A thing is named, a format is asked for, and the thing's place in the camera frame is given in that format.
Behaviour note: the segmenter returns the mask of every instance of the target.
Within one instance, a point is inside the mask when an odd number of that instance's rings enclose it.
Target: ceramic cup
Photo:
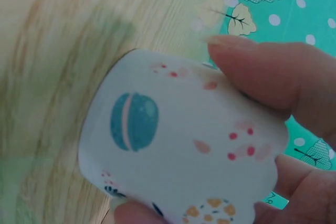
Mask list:
[[[89,108],[79,167],[113,197],[170,223],[248,224],[273,189],[283,121],[217,69],[137,49],[107,74]]]

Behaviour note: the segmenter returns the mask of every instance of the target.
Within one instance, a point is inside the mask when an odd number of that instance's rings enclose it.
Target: fingernail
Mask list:
[[[215,35],[204,38],[202,41],[212,46],[230,47],[243,50],[257,44],[246,37],[232,35]]]
[[[113,198],[110,201],[110,211],[114,213],[117,207],[127,203],[128,200],[126,198]]]

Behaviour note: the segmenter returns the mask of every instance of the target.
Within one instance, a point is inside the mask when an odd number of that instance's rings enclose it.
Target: hand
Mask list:
[[[251,98],[274,108],[336,148],[336,59],[302,43],[261,43],[215,36],[208,40],[212,60]],[[284,210],[256,204],[256,224],[335,224],[336,172],[316,169],[280,155],[275,192],[287,198]],[[116,224],[165,223],[135,202],[114,211]]]

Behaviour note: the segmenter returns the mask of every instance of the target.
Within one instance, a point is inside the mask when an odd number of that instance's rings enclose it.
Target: wooden table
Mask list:
[[[77,163],[90,101],[133,48],[206,60],[221,0],[0,0],[0,223],[100,223]]]

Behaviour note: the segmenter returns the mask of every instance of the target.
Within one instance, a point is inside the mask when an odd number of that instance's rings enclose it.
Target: teal polka dot fabric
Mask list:
[[[258,42],[301,41],[336,57],[336,0],[238,0],[230,4],[222,34]],[[322,139],[293,118],[286,124],[290,135],[286,154],[320,169],[336,169],[335,153]],[[264,201],[278,208],[287,204],[275,193]]]

